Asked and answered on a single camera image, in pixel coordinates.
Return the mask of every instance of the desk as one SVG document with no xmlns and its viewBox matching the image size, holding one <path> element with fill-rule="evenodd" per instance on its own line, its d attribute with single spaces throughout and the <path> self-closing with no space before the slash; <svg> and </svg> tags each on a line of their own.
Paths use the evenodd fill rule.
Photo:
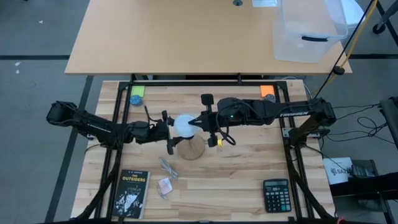
<svg viewBox="0 0 398 224">
<path fill-rule="evenodd" d="M 103 83 L 96 115 L 112 119 L 118 85 L 119 82 Z M 301 80 L 289 80 L 287 85 L 291 101 L 306 100 Z M 261 98 L 258 86 L 147 86 L 144 102 L 153 119 L 159 119 L 163 110 L 167 110 L 173 118 L 180 113 L 197 116 L 205 109 L 200 103 L 203 93 L 212 93 L 215 102 L 227 96 Z M 295 121 L 301 125 L 306 119 L 299 117 Z M 127 122 L 137 120 L 146 120 L 144 107 L 130 106 Z M 208 133 L 200 135 L 208 138 Z M 276 120 L 269 126 L 260 127 L 233 127 L 230 135 L 235 138 L 236 146 L 206 147 L 205 153 L 195 161 L 185 161 L 177 153 L 168 155 L 164 142 L 125 144 L 121 169 L 148 170 L 152 173 L 144 220 L 287 221 L 287 217 L 294 217 L 294 208 L 289 213 L 266 213 L 262 199 L 264 179 L 289 178 L 279 122 Z M 309 139 L 307 144 L 319 148 L 316 140 Z M 72 217 L 80 214 L 97 192 L 104 155 L 105 149 L 100 147 L 86 153 Z M 156 190 L 157 181 L 168 176 L 160 169 L 159 156 L 167 159 L 180 175 L 178 181 L 173 182 L 174 190 L 169 193 L 168 201 L 162 199 Z M 335 208 L 321 155 L 302 149 L 302 157 L 310 190 L 328 213 L 333 214 Z M 300 208 L 306 216 L 301 190 L 298 193 Z M 104 196 L 103 217 L 107 204 L 108 194 Z"/>
<path fill-rule="evenodd" d="M 90 1 L 67 74 L 322 75 L 343 50 L 320 63 L 274 58 L 273 7 L 251 0 Z M 346 73 L 352 73 L 348 64 Z"/>
</svg>

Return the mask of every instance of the light wooden desk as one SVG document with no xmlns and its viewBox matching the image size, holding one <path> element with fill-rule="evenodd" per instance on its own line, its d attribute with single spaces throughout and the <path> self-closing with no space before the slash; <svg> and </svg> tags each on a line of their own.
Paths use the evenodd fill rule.
<svg viewBox="0 0 398 224">
<path fill-rule="evenodd" d="M 341 51 L 320 63 L 274 58 L 273 7 L 251 0 L 93 0 L 65 73 L 322 75 Z M 351 73 L 348 64 L 346 73 Z"/>
<path fill-rule="evenodd" d="M 291 101 L 306 100 L 301 80 L 287 83 Z M 112 118 L 117 89 L 118 82 L 103 83 L 96 115 Z M 197 116 L 205 109 L 200 103 L 203 93 L 214 94 L 215 102 L 227 96 L 261 97 L 258 86 L 147 86 L 144 102 L 154 119 L 160 118 L 163 110 L 167 110 L 173 118 L 180 113 Z M 297 118 L 297 125 L 306 119 Z M 146 120 L 144 107 L 130 106 L 128 122 L 137 120 Z M 144 220 L 287 221 L 287 217 L 294 217 L 294 208 L 289 213 L 266 213 L 262 197 L 264 179 L 289 178 L 279 127 L 278 121 L 269 126 L 233 127 L 230 134 L 235 138 L 236 146 L 207 147 L 204 155 L 195 161 L 183 160 L 177 153 L 168 155 L 164 141 L 143 145 L 125 144 L 121 169 L 148 170 L 152 173 Z M 208 139 L 208 133 L 200 134 Z M 317 141 L 308 140 L 307 144 L 319 148 Z M 105 151 L 101 147 L 94 147 L 86 153 L 72 217 L 79 215 L 97 192 Z M 335 208 L 321 155 L 309 149 L 302 149 L 302 154 L 310 190 L 333 214 Z M 177 181 L 172 182 L 174 190 L 168 194 L 169 200 L 162 199 L 156 190 L 157 181 L 168 176 L 160 169 L 160 156 L 167 159 L 180 175 Z M 298 190 L 298 194 L 303 216 L 306 216 L 301 190 Z M 108 195 L 105 195 L 103 216 L 107 204 Z"/>
</svg>

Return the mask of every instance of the floor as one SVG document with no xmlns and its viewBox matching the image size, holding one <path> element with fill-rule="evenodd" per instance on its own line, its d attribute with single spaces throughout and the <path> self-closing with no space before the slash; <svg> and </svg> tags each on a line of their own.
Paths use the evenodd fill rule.
<svg viewBox="0 0 398 224">
<path fill-rule="evenodd" d="M 387 9 L 393 0 L 380 0 Z M 65 55 L 73 43 L 88 0 L 0 0 L 0 55 Z M 368 1 L 360 1 L 365 8 Z M 356 54 L 398 54 L 390 33 L 374 35 L 371 27 L 380 14 L 375 11 L 359 39 Z M 398 29 L 398 16 L 391 18 Z M 0 117 L 2 150 L 0 157 L 0 220 L 4 223 L 43 222 L 61 166 L 70 128 L 51 126 L 45 121 L 50 104 L 56 100 L 78 103 L 85 77 L 66 76 L 66 61 L 0 61 Z M 321 96 L 335 106 L 367 105 L 397 96 L 397 60 L 350 60 L 354 75 L 338 78 Z M 325 77 L 304 78 L 316 90 Z M 128 77 L 95 77 L 86 109 L 94 112 L 102 80 Z M 337 116 L 356 111 L 339 109 Z M 367 116 L 382 124 L 377 108 L 338 121 L 333 133 L 364 130 L 356 119 Z M 388 129 L 378 136 L 391 140 Z M 344 139 L 355 136 L 334 136 Z M 79 137 L 55 220 L 67 220 L 72 210 L 87 140 Z M 398 171 L 397 148 L 376 138 L 346 142 L 325 140 L 324 152 L 330 157 L 374 159 L 380 174 Z M 398 203 L 389 202 L 398 220 Z M 339 216 L 348 220 L 385 223 L 381 213 L 360 209 L 355 201 L 336 199 Z"/>
</svg>

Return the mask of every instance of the white ball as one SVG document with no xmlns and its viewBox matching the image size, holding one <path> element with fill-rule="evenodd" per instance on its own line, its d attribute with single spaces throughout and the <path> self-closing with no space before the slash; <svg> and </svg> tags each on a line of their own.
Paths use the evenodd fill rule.
<svg viewBox="0 0 398 224">
<path fill-rule="evenodd" d="M 174 120 L 174 129 L 181 137 L 189 138 L 196 133 L 198 127 L 188 124 L 188 122 L 193 119 L 195 119 L 195 117 L 190 114 L 181 114 Z"/>
</svg>

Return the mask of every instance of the white paper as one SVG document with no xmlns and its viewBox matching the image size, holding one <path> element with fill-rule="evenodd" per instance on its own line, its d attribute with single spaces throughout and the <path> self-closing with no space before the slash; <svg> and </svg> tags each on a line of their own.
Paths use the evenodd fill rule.
<svg viewBox="0 0 398 224">
<path fill-rule="evenodd" d="M 253 7 L 276 7 L 276 0 L 252 0 Z"/>
<path fill-rule="evenodd" d="M 341 167 L 339 167 L 330 159 L 323 159 L 323 164 L 325 165 L 325 170 L 328 176 L 329 184 L 331 185 L 331 184 L 347 182 L 348 178 L 352 177 L 351 166 L 353 165 L 353 162 L 351 161 L 351 158 L 342 157 L 342 158 L 331 158 L 331 159 Z"/>
</svg>

